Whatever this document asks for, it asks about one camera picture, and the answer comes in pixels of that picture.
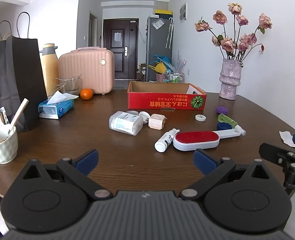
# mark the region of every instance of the refrigerator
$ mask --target refrigerator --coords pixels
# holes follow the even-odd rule
[[[170,20],[164,20],[165,24],[162,25],[159,29],[156,29],[153,26],[153,22],[158,21],[158,18],[148,18],[147,19],[147,56],[146,56],[146,65],[150,65],[151,62],[155,61],[157,58],[154,55],[167,56],[171,62],[172,60],[172,44],[169,48],[169,42],[167,49],[166,40],[169,33],[169,24]],[[156,81],[155,71],[151,68],[146,68],[145,81]]]

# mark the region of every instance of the pink ceramic vase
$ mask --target pink ceramic vase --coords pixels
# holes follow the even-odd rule
[[[236,87],[241,85],[241,62],[223,59],[220,81],[222,82],[220,97],[235,100]]]

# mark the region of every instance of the tissue paper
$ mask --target tissue paper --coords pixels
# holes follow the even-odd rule
[[[70,99],[76,99],[79,96],[71,95],[69,93],[64,93],[62,94],[59,91],[56,91],[55,94],[49,99],[49,101],[46,103],[47,105],[49,104],[55,104],[63,101],[67,101]]]
[[[285,144],[291,147],[295,147],[295,144],[293,143],[293,136],[289,131],[286,132],[280,132],[281,138]]]

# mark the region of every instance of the yellow thermos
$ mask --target yellow thermos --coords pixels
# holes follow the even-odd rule
[[[57,85],[54,83],[54,79],[59,78],[59,60],[55,54],[57,48],[54,43],[49,43],[43,45],[43,50],[40,50],[44,85],[48,96],[55,93]]]

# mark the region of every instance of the green pumpkin picture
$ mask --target green pumpkin picture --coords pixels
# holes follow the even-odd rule
[[[196,96],[191,100],[191,106],[194,109],[199,109],[204,103],[204,98],[201,96]]]

